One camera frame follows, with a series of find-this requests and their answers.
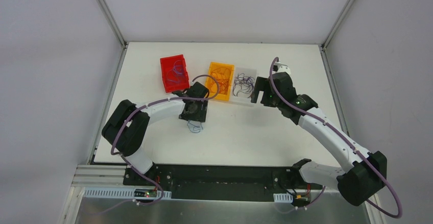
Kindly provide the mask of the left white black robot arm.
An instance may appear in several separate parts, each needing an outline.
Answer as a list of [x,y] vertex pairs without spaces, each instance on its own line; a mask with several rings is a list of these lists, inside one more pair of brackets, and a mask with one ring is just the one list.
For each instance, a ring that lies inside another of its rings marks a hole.
[[178,116],[179,119],[203,123],[206,120],[209,90],[199,82],[190,88],[178,90],[162,102],[140,106],[121,101],[102,128],[102,137],[114,146],[115,152],[124,156],[137,169],[136,178],[143,185],[151,185],[156,178],[154,163],[142,146],[149,125]]

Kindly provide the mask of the red plastic bin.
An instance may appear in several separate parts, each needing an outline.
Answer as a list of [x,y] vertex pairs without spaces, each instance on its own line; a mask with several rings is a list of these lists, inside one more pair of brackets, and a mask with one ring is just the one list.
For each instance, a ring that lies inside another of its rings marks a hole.
[[160,58],[162,82],[166,93],[190,87],[183,55]]

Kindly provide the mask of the yellow plastic bin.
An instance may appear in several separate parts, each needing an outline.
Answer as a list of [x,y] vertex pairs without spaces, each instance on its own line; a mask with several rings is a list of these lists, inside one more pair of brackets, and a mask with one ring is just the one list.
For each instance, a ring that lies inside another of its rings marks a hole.
[[217,94],[214,100],[229,102],[234,69],[235,66],[232,64],[210,62],[208,75],[212,76],[213,79],[207,78],[205,87],[210,92],[209,96]]

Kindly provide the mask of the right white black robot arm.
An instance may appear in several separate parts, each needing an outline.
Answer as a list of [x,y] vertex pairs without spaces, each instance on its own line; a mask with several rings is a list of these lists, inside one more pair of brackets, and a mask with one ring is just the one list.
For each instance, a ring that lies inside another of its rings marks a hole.
[[294,164],[290,182],[296,188],[308,183],[338,190],[350,204],[359,206],[381,190],[385,184],[377,175],[387,176],[387,158],[350,139],[329,122],[318,104],[306,94],[297,94],[291,77],[286,72],[272,75],[273,80],[257,77],[251,102],[256,103],[263,93],[261,104],[277,108],[294,124],[313,135],[337,160],[339,167],[322,165],[309,159]]

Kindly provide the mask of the white plastic bin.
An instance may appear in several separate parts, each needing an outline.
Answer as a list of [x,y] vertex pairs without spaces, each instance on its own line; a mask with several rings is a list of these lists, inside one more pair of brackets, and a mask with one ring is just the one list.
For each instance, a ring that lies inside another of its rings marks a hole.
[[236,66],[234,70],[232,86],[230,89],[229,103],[253,107],[251,94],[257,78],[257,70]]

